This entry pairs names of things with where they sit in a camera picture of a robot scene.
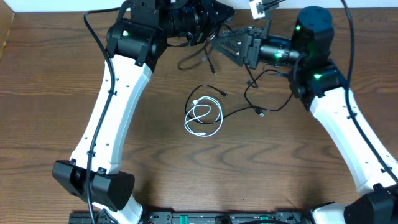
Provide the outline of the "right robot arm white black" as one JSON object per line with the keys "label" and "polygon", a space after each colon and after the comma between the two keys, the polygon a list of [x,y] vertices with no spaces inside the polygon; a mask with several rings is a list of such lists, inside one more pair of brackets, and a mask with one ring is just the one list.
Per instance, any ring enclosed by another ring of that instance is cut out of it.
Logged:
{"label": "right robot arm white black", "polygon": [[303,8],[291,38],[271,35],[269,28],[228,30],[214,48],[237,65],[261,62],[290,67],[289,87],[332,138],[353,177],[359,198],[347,205],[327,203],[305,212],[302,223],[396,223],[397,161],[361,113],[350,88],[330,58],[334,36],[330,12]]}

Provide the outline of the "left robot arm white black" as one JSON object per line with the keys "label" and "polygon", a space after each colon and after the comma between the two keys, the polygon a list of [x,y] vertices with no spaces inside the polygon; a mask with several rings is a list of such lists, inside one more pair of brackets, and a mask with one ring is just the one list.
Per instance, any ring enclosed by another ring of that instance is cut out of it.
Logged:
{"label": "left robot arm white black", "polygon": [[71,195],[88,204],[89,222],[99,223],[99,208],[117,223],[139,223],[142,206],[132,190],[135,178],[121,171],[123,147],[137,102],[168,39],[185,37],[188,46],[204,43],[233,15],[218,1],[125,0],[99,45],[105,68],[85,132],[67,160],[55,162],[52,175]]}

